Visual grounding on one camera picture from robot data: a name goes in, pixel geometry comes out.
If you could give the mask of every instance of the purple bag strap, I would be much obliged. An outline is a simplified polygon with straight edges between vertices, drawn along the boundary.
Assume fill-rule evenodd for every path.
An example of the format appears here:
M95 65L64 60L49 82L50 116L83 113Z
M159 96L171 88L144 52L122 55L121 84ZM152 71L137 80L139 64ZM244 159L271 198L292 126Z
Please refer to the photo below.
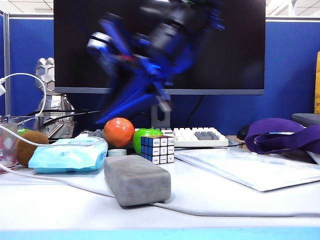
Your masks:
M320 125L307 128L282 118L267 118L251 124L244 140L251 152L282 153L296 149L320 154Z

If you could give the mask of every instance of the monitor stand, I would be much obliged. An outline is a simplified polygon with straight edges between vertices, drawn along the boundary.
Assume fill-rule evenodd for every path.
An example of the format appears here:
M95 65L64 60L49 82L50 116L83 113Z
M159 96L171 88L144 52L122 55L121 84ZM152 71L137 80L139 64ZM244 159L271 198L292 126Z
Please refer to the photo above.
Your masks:
M159 105L152 105L151 107L151 127L154 129L169 129L170 128L170 113L163 112Z

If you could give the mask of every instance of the desk surface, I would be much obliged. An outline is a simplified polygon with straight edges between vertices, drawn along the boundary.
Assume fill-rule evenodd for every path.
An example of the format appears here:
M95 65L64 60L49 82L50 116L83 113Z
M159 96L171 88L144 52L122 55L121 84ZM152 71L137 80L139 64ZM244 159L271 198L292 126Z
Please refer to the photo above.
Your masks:
M318 212L320 182L259 192L178 159L161 165L171 174L170 205L233 212ZM22 168L21 173L33 174ZM110 190L103 169L90 174L50 174ZM116 199L62 183L0 175L2 231L320 227L312 217L201 217L155 206L122 208Z

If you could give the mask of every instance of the blue partition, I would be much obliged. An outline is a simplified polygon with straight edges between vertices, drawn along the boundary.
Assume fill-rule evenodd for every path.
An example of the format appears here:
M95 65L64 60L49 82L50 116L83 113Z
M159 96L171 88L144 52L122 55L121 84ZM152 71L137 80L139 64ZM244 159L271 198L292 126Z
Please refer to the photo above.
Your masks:
M0 14L0 26L4 25L4 16ZM5 59L4 59L4 28L0 27L0 77L5 75ZM0 115L6 113L5 95L0 96Z
M40 58L54 55L52 19L10 19L10 71L35 74ZM42 93L34 87L30 76L11 78L11 115L26 115L35 111Z
M198 95L171 96L171 127L214 126L225 135L264 118L290 119L293 113L312 113L317 52L320 50L320 22L267 22L264 95L207 95L186 126L186 119L197 104ZM52 57L53 20L10 20L11 72L34 73L39 58ZM69 94L77 109L95 110L99 94ZM34 111L41 93L33 79L12 79L12 114ZM88 117L83 129L100 129ZM136 128L150 127L143 116L134 118Z

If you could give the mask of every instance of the wet wipes package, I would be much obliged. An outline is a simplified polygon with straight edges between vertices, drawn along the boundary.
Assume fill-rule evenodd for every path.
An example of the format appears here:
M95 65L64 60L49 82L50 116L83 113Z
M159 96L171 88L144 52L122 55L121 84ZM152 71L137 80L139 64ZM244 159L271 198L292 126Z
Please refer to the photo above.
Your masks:
M107 151L108 144L100 137L59 139L50 146L37 147L28 166L37 173L95 171L102 166Z

